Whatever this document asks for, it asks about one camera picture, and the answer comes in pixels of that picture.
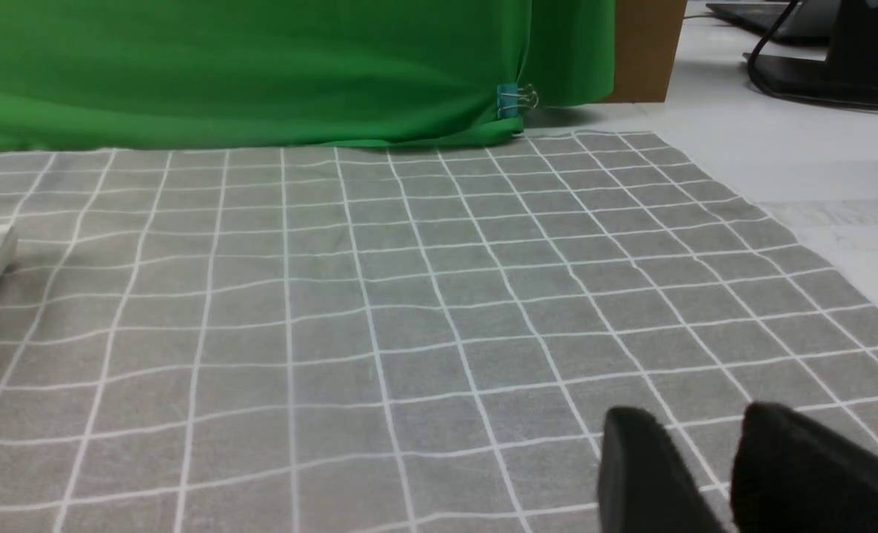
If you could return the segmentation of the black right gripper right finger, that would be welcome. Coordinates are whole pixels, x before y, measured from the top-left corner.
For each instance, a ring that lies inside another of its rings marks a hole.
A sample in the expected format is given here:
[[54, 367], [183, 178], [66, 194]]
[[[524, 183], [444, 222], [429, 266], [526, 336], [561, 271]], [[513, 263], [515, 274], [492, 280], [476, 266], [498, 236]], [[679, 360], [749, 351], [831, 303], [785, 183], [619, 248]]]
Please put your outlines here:
[[878, 532], [878, 456], [780, 403], [751, 403], [731, 509], [740, 532]]

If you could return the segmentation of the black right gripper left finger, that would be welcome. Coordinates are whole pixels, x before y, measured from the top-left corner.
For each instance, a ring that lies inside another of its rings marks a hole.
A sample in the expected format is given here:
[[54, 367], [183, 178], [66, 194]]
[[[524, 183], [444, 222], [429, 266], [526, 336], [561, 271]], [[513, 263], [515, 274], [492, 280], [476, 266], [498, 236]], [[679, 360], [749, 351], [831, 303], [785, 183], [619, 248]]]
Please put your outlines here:
[[724, 531], [665, 427], [645, 409], [608, 409], [596, 503], [602, 532]]

